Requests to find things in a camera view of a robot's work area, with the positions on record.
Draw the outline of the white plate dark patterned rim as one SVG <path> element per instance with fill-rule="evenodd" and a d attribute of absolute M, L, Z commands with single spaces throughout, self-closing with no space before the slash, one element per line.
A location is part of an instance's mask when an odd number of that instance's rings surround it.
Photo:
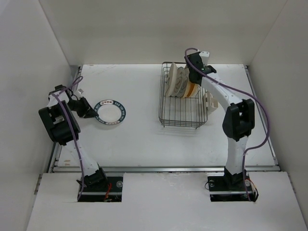
<path fill-rule="evenodd" d="M 123 104 L 111 99 L 96 103 L 94 111 L 97 113 L 95 119 L 99 123 L 108 126 L 121 123 L 126 118 L 127 114 Z"/>

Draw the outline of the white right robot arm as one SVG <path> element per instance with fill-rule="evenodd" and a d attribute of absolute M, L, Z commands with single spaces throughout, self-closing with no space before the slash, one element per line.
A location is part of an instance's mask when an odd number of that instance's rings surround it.
<path fill-rule="evenodd" d="M 239 191 L 244 186 L 244 151 L 255 127 L 255 103 L 238 97 L 212 66 L 204 65 L 200 55 L 198 51 L 185 56 L 189 80 L 210 92 L 225 111 L 222 128 L 228 138 L 228 157 L 223 184 L 229 191 Z"/>

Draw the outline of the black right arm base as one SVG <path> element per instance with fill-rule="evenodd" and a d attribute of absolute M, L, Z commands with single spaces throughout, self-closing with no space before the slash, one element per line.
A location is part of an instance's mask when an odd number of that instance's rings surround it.
<path fill-rule="evenodd" d="M 234 186 L 228 186 L 223 175 L 209 175 L 207 185 L 211 202 L 256 202 L 259 197 L 248 175 L 245 181 L 240 177 L 239 183 Z"/>

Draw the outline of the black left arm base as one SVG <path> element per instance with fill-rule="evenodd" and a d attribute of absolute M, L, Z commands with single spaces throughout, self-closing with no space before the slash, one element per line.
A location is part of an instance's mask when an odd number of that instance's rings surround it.
<path fill-rule="evenodd" d="M 84 186 L 77 195 L 78 202 L 122 202 L 124 177 L 123 175 L 107 175 L 107 183 L 95 184 L 91 187 Z"/>

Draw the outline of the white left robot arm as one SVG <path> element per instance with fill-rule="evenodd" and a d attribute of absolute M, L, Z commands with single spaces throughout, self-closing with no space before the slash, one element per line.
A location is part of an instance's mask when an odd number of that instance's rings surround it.
<path fill-rule="evenodd" d="M 49 93 L 49 104 L 39 109 L 39 116 L 53 142 L 66 148 L 79 162 L 82 177 L 77 182 L 82 188 L 91 191 L 102 191 L 109 184 L 107 176 L 99 164 L 85 153 L 80 142 L 80 126 L 72 112 L 80 118 L 94 118 L 98 114 L 85 97 L 72 98 L 73 92 L 58 85 Z"/>

